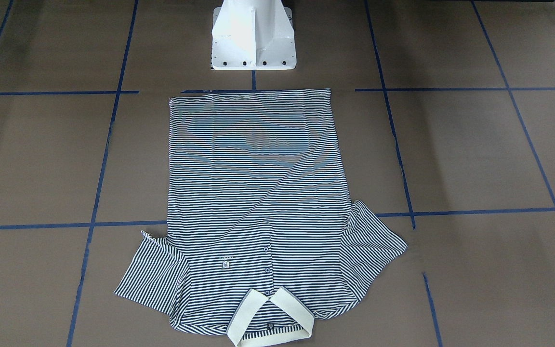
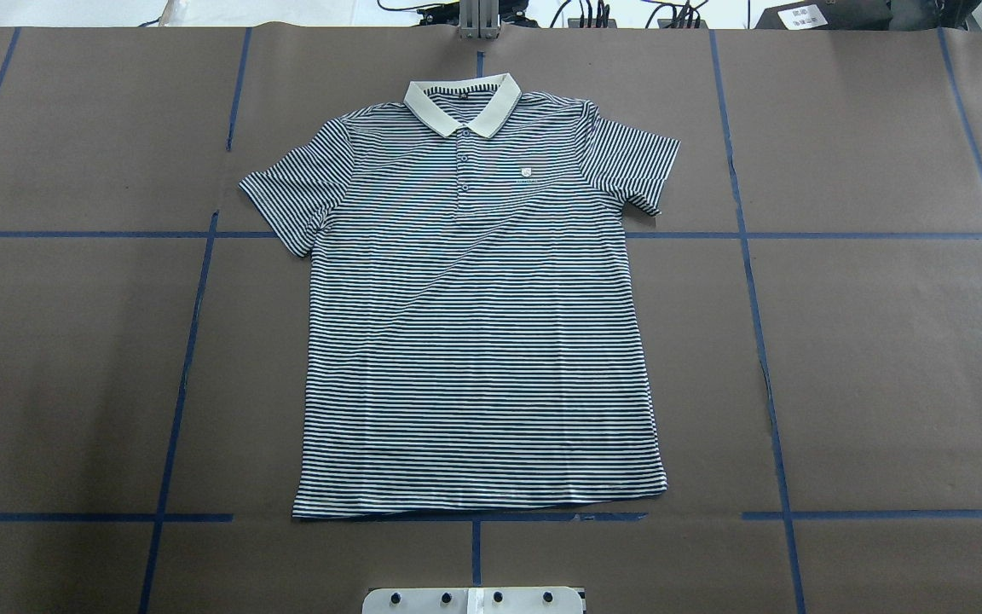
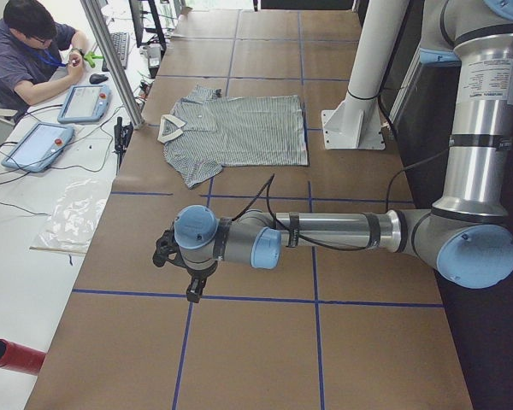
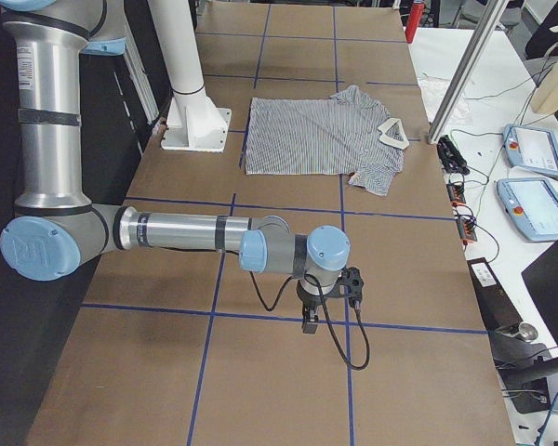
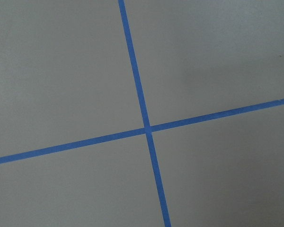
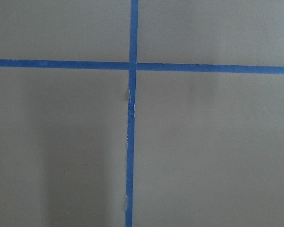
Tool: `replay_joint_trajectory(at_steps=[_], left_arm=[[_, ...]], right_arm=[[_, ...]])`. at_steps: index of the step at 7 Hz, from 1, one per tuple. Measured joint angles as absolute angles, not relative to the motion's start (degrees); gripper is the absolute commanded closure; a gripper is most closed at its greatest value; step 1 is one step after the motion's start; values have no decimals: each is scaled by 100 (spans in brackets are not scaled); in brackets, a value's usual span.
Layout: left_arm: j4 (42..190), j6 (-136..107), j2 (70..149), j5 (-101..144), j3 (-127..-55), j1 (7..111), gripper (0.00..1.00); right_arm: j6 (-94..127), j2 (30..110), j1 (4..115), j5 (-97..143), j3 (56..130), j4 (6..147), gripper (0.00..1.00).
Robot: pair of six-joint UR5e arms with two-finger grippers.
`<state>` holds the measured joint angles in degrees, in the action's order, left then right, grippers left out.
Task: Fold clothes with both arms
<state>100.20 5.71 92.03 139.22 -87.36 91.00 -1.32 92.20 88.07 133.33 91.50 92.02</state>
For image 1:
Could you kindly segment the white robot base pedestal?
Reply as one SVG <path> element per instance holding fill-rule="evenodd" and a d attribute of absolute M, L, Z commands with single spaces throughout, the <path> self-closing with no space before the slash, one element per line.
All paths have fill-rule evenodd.
<path fill-rule="evenodd" d="M 281 0 L 224 0 L 213 10 L 214 70 L 292 70 L 297 66 L 291 9 Z"/>

